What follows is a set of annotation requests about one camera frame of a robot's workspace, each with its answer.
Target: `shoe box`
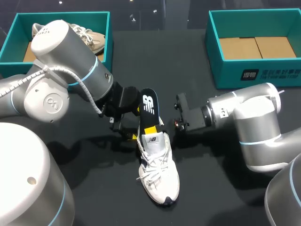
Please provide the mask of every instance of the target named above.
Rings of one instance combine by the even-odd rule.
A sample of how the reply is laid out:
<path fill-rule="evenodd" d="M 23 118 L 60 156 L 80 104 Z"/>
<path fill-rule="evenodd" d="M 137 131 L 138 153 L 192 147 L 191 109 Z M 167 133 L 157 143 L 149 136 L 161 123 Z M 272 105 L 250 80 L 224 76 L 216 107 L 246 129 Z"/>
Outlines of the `shoe box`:
<path fill-rule="evenodd" d="M 46 25 L 59 19 L 104 34 L 104 51 L 97 57 L 111 71 L 113 37 L 110 12 L 17 13 L 0 51 L 0 75 L 7 78 L 27 73 L 35 59 L 30 48 L 32 25 Z"/>
<path fill-rule="evenodd" d="M 205 45 L 218 89 L 301 86 L 301 10 L 210 11 Z"/>

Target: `beige sneaker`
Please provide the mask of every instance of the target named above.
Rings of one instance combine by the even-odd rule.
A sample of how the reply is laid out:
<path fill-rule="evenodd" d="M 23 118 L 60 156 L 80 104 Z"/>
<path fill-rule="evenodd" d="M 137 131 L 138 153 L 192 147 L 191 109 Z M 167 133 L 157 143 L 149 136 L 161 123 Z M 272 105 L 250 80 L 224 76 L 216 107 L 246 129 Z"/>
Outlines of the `beige sneaker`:
<path fill-rule="evenodd" d="M 75 33 L 83 40 L 83 42 L 95 55 L 99 55 L 103 52 L 105 45 L 105 36 L 103 34 L 93 32 L 91 29 L 86 29 L 77 24 L 67 24 L 75 31 Z M 34 23 L 32 25 L 32 37 L 34 37 L 43 27 L 43 25 Z"/>

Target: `black work surface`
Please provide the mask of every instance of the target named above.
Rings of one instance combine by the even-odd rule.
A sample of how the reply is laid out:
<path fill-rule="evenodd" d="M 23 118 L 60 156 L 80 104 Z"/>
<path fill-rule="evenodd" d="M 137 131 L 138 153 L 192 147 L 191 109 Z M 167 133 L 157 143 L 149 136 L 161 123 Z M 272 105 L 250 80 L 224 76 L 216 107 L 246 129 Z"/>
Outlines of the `black work surface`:
<path fill-rule="evenodd" d="M 153 88 L 163 121 L 178 117 L 175 95 L 186 92 L 191 107 L 224 91 L 214 88 L 203 30 L 115 32 L 113 76 L 123 86 Z M 281 94 L 282 132 L 301 126 L 301 92 Z M 170 208 L 155 205 L 138 177 L 135 144 L 120 142 L 89 103 L 71 94 L 68 113 L 43 124 L 24 117 L 2 121 L 33 130 L 47 144 L 72 188 L 74 226 L 268 226 L 263 198 L 271 177 L 244 165 L 236 134 L 212 133 L 181 141 L 173 149 L 180 195 Z M 125 117 L 137 125 L 138 118 Z"/>

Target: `black insole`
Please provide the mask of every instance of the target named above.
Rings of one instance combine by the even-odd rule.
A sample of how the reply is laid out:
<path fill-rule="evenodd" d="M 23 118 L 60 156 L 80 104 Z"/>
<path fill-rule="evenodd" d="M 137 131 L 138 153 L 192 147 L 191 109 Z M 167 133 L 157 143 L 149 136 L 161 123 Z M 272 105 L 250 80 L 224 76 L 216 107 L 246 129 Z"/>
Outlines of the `black insole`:
<path fill-rule="evenodd" d="M 157 94 L 150 88 L 143 89 L 140 97 L 140 131 L 159 125 L 159 105 Z"/>

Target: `cardboard bottom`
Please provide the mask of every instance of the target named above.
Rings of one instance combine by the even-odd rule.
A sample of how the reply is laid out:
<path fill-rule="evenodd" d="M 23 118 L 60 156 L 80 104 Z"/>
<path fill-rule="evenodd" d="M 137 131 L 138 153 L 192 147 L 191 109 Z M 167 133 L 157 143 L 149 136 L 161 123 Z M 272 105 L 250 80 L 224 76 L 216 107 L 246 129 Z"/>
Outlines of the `cardboard bottom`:
<path fill-rule="evenodd" d="M 31 49 L 32 42 L 30 41 L 23 59 L 23 62 L 33 62 L 36 59 L 36 56 L 33 54 Z M 103 61 L 103 53 L 98 55 L 97 58 L 100 61 Z"/>
<path fill-rule="evenodd" d="M 226 60 L 296 58 L 286 37 L 220 38 Z"/>

